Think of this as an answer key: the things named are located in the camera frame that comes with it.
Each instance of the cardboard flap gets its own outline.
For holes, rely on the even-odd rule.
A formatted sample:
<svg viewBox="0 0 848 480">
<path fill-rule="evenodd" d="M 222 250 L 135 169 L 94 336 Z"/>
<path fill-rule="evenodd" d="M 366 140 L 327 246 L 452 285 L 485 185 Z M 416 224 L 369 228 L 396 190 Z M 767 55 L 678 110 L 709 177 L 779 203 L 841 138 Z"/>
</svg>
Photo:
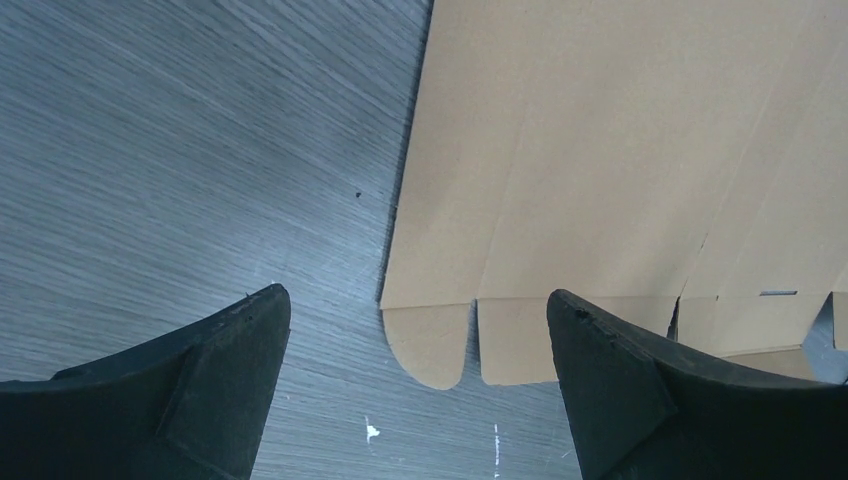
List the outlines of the cardboard flap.
<svg viewBox="0 0 848 480">
<path fill-rule="evenodd" d="M 716 357 L 804 342 L 828 294 L 680 299 L 677 340 Z"/>
<path fill-rule="evenodd" d="M 807 355 L 800 347 L 779 352 L 751 353 L 748 355 L 736 355 L 726 357 L 725 360 L 756 368 L 764 372 L 776 373 L 787 377 L 800 378 L 802 380 L 815 380 L 816 376 L 810 368 Z"/>
<path fill-rule="evenodd" d="M 608 297 L 587 301 L 665 336 L 676 297 Z M 483 381 L 489 385 L 555 382 L 547 298 L 480 299 L 477 325 Z"/>
<path fill-rule="evenodd" d="M 428 387 L 447 390 L 462 377 L 468 305 L 383 311 L 386 340 L 400 365 Z"/>
</svg>

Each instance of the gray floor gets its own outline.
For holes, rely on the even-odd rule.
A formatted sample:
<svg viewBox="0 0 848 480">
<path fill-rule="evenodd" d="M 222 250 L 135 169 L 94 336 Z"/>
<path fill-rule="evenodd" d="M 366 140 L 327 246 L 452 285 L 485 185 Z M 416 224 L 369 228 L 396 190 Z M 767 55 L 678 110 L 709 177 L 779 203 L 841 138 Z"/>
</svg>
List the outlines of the gray floor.
<svg viewBox="0 0 848 480">
<path fill-rule="evenodd" d="M 0 3 L 0 380 L 276 281 L 292 336 L 254 478 L 579 478 L 556 385 L 484 385 L 472 336 L 460 385 L 433 391 L 385 342 L 376 298 L 428 8 Z M 825 317 L 806 347 L 841 381 Z"/>
</svg>

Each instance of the brown cardboard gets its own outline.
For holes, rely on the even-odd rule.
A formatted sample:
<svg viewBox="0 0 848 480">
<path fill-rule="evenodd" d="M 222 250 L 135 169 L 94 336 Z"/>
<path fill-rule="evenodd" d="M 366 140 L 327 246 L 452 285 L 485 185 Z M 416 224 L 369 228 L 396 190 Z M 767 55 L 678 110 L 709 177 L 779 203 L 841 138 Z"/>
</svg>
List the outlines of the brown cardboard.
<svg viewBox="0 0 848 480">
<path fill-rule="evenodd" d="M 800 348 L 769 353 L 753 353 L 727 357 L 733 363 L 787 377 L 815 380 L 807 356 Z"/>
<path fill-rule="evenodd" d="M 478 299 L 484 380 L 555 380 L 557 288 L 797 349 L 848 265 L 846 9 L 437 0 L 381 301 L 404 368 L 453 386 Z"/>
</svg>

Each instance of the cardboard slit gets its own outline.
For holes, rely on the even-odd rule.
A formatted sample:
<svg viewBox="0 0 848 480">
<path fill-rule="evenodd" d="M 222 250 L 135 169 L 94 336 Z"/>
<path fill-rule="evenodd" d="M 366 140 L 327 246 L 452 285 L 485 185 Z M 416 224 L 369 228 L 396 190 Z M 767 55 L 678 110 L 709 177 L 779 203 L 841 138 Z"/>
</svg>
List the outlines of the cardboard slit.
<svg viewBox="0 0 848 480">
<path fill-rule="evenodd" d="M 763 290 L 760 292 L 761 297 L 777 297 L 781 295 L 796 295 L 798 290 Z"/>
</svg>

